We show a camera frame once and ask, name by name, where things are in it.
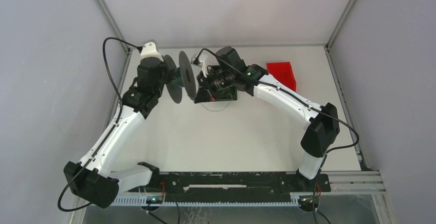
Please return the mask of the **dark grey cable spool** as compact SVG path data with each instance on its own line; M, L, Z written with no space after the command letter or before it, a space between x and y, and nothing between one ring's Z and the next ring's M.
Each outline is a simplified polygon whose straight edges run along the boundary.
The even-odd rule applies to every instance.
M166 65L175 65L173 59L169 55L164 55L163 60ZM170 97L177 104L179 104L182 100L182 89L185 89L188 97L191 100L194 100L194 98L196 97L195 77L188 56L184 51L181 51L179 53L178 62L179 86L166 85Z

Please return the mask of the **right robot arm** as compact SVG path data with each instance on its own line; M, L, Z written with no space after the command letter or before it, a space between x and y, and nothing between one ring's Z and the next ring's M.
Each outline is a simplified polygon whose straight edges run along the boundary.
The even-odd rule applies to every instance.
M297 169L297 184L301 190L311 191L318 183L316 176L327 150L340 132L336 106L312 102L285 86L265 68L246 65L231 46L217 52L203 48L191 58L191 64L202 69L198 83L211 100L215 100L214 94L219 90L235 88L285 111L301 124L305 131L300 142L304 153Z

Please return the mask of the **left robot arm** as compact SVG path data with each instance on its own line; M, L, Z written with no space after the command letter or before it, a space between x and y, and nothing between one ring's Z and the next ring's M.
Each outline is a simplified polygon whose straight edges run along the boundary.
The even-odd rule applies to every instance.
M78 162L68 162L63 173L67 189L100 208L109 207L117 195L139 186L153 192L160 187L159 169L139 162L130 169L113 171L115 159L132 133L145 122L158 104L165 85L178 76L173 59L164 55L143 58L137 67L137 77L121 99L114 120L101 137Z

